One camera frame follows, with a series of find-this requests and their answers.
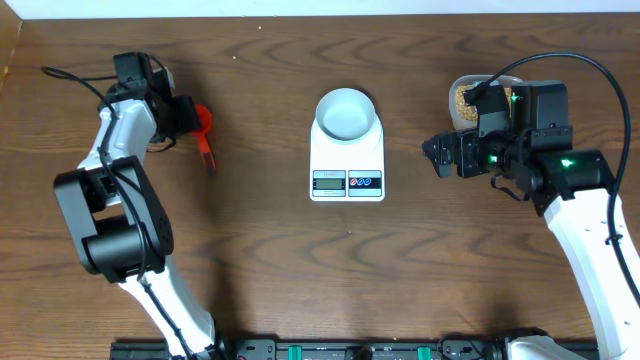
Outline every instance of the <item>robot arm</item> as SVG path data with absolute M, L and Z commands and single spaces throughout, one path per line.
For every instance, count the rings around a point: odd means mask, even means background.
M 585 59 L 577 54 L 551 54 Z M 588 62 L 613 78 L 601 65 L 591 59 Z M 615 79 L 612 84 L 618 91 Z M 559 81 L 524 82 L 512 87 L 512 98 L 507 100 L 499 84 L 487 81 L 477 88 L 481 86 L 484 88 L 465 94 L 467 102 L 476 105 L 477 128 L 444 133 L 425 141 L 425 156 L 440 177 L 449 176 L 453 164 L 464 178 L 495 172 L 491 181 L 494 188 L 519 201 L 531 199 L 569 259 L 594 325 L 600 359 L 639 359 L 640 308 L 631 286 L 640 283 L 640 259 L 624 223 L 619 199 L 613 214 L 617 231 L 613 239 L 608 226 L 611 220 L 607 218 L 610 198 L 617 199 L 619 179 L 613 178 L 598 150 L 573 149 L 566 87 Z M 624 96 L 621 103 L 627 120 Z M 514 180 L 524 196 L 497 187 L 500 178 Z M 631 284 L 612 246 L 618 244 L 633 278 Z M 512 360 L 576 358 L 541 335 L 508 338 L 502 346 Z
M 58 175 L 54 182 L 76 250 L 88 272 L 103 274 L 140 302 L 162 331 L 173 357 L 227 359 L 224 343 L 216 341 L 211 315 L 197 304 L 176 269 L 171 225 L 142 168 L 149 142 L 201 127 L 194 104 L 188 96 L 172 96 L 171 73 L 161 64 L 152 70 L 148 55 L 121 54 L 114 63 L 118 83 L 106 98 L 117 120 L 101 104 L 102 125 L 89 155 L 77 170 Z M 107 163 L 133 209 L 123 201 L 100 159 L 99 147 L 112 121 L 116 123 L 107 139 Z M 95 214 L 117 204 L 122 204 L 123 214 L 96 220 Z M 146 232 L 144 247 L 132 211 Z
M 587 305 L 601 359 L 640 359 L 640 308 L 620 271 L 608 237 L 605 189 L 579 191 L 575 199 L 558 197 L 544 213 L 569 259 Z M 636 283 L 640 283 L 640 258 L 616 201 L 615 223 L 622 253 Z

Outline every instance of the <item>white wall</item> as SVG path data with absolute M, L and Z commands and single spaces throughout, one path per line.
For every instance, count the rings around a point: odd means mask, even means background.
M 636 12 L 640 0 L 5 0 L 24 20 Z

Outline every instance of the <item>wood grain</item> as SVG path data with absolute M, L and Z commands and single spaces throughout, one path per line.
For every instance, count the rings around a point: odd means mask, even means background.
M 214 112 L 215 178 L 189 137 L 145 168 L 171 219 L 177 264 L 224 332 L 402 340 L 538 326 L 593 337 L 568 262 L 532 206 L 490 189 L 487 177 L 439 179 L 420 145 L 451 129 L 456 78 L 536 52 L 595 57 L 640 113 L 639 15 L 28 21 L 0 98 L 3 358 L 101 359 L 116 338 L 159 336 L 133 299 L 76 258 L 52 182 L 86 156 L 98 102 L 38 71 L 108 75 L 111 57 L 131 50 L 158 56 L 178 92 Z M 569 60 L 514 75 L 564 81 L 576 146 L 600 147 L 617 166 L 621 115 L 601 75 Z M 385 126 L 380 204 L 308 198 L 315 105 L 344 86 L 366 90 Z M 633 126 L 621 194 L 637 240 Z

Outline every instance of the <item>white scale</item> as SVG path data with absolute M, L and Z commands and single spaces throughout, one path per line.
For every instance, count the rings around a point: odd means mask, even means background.
M 311 126 L 313 201 L 382 201 L 384 136 L 371 100 L 353 89 L 325 95 Z

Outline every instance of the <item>red measuring cup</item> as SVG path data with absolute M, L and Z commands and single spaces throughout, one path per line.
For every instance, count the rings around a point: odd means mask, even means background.
M 200 130 L 192 131 L 191 135 L 195 136 L 198 140 L 198 147 L 200 148 L 200 155 L 204 162 L 204 167 L 207 169 L 207 174 L 213 176 L 216 173 L 216 161 L 213 158 L 213 151 L 207 141 L 207 134 L 211 132 L 213 128 L 213 115 L 203 105 L 196 104 L 196 112 L 200 118 L 200 124 L 202 128 Z

